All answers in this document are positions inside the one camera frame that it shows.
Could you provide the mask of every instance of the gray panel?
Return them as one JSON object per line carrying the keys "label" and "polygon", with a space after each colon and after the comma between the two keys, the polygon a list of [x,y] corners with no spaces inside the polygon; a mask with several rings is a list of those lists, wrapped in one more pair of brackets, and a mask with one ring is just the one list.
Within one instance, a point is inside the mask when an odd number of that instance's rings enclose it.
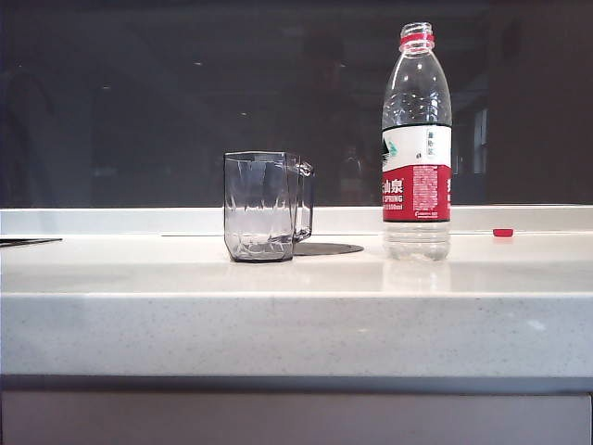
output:
{"label": "gray panel", "polygon": [[590,445],[588,396],[4,396],[5,445]]}

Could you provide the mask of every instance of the dark window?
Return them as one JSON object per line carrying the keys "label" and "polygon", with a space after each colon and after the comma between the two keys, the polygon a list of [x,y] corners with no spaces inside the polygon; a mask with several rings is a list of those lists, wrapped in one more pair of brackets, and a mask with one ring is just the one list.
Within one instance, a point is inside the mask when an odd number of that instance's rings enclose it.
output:
{"label": "dark window", "polygon": [[385,84],[417,20],[452,95],[453,203],[593,203],[588,1],[1,8],[5,208],[219,206],[222,153],[260,149],[308,158],[319,205],[379,205]]}

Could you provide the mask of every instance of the red bottle cap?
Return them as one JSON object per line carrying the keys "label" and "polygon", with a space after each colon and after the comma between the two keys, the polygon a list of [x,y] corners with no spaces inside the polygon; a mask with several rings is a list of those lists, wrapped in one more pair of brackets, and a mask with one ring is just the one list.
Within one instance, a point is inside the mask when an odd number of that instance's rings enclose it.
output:
{"label": "red bottle cap", "polygon": [[500,236],[503,238],[511,237],[513,233],[514,230],[512,229],[492,229],[492,235]]}

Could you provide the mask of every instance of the white countertop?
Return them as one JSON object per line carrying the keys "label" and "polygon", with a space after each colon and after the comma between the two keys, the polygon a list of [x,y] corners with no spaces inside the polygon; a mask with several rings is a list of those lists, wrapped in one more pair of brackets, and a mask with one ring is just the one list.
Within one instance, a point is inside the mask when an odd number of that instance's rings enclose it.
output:
{"label": "white countertop", "polygon": [[454,235],[447,261],[229,261],[219,236],[2,248],[5,375],[579,377],[593,233]]}

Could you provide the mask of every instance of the clear glass cup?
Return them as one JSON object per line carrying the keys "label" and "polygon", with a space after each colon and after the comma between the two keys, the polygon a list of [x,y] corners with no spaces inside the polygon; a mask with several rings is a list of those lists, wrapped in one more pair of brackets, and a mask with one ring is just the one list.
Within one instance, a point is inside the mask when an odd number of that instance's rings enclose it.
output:
{"label": "clear glass cup", "polygon": [[311,235],[310,164],[285,152],[224,155],[224,242],[234,261],[287,261]]}

